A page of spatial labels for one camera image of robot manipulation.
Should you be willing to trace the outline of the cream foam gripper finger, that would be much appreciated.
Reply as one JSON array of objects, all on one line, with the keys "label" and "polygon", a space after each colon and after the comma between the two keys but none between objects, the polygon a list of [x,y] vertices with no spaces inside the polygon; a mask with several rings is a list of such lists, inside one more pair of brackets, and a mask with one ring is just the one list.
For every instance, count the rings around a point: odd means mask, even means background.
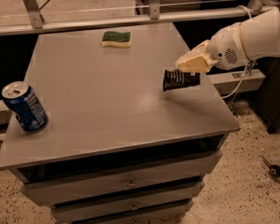
[{"label": "cream foam gripper finger", "polygon": [[176,62],[176,67],[184,73],[207,73],[218,63],[207,54],[195,55],[193,57],[182,56]]},{"label": "cream foam gripper finger", "polygon": [[209,40],[204,40],[201,44],[193,48],[191,51],[187,53],[187,56],[189,58],[194,58],[194,57],[206,57],[208,55],[208,47]]}]

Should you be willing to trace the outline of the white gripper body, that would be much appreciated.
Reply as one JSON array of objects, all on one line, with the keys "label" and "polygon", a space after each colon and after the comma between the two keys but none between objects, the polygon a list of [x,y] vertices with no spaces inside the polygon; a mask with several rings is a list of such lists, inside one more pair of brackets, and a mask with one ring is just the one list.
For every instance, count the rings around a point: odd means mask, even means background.
[{"label": "white gripper body", "polygon": [[216,60],[215,67],[232,70],[248,64],[241,41],[241,23],[225,27],[212,36],[207,52]]}]

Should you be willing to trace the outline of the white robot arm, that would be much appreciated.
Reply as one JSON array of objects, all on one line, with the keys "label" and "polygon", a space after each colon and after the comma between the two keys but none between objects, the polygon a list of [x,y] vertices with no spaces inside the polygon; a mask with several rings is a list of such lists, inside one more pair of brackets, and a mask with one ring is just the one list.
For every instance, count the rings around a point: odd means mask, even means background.
[{"label": "white robot arm", "polygon": [[215,66],[232,70],[263,57],[280,58],[280,8],[236,22],[177,59],[185,73],[207,73]]}]

